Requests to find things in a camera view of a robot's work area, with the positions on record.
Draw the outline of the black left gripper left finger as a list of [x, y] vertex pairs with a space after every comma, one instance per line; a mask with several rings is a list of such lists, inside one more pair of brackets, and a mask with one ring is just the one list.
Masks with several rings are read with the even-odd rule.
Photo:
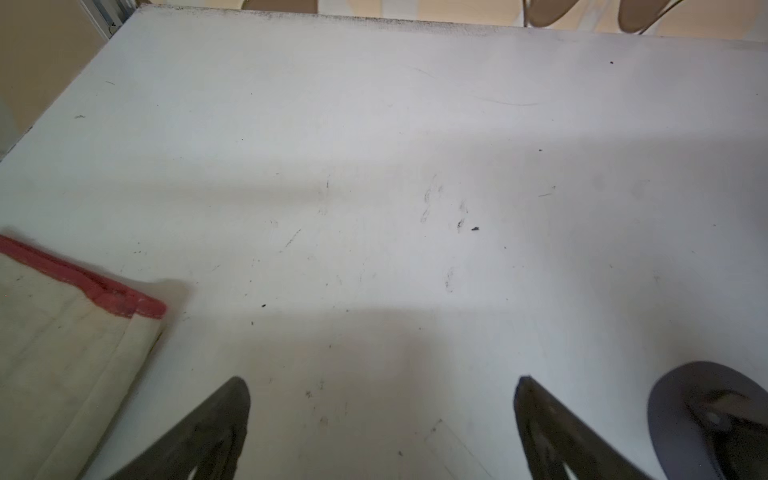
[[247, 435], [250, 406], [246, 382], [230, 378], [111, 477], [232, 479]]

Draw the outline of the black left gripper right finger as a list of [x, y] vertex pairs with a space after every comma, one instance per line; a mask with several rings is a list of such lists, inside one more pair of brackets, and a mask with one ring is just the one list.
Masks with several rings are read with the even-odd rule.
[[533, 479], [646, 479], [531, 376], [519, 378], [513, 407]]

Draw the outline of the grey phone stand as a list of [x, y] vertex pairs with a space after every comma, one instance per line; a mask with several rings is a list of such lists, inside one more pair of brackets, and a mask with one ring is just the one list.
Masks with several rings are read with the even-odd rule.
[[651, 443], [668, 479], [765, 479], [767, 390], [709, 361], [679, 366], [652, 387]]

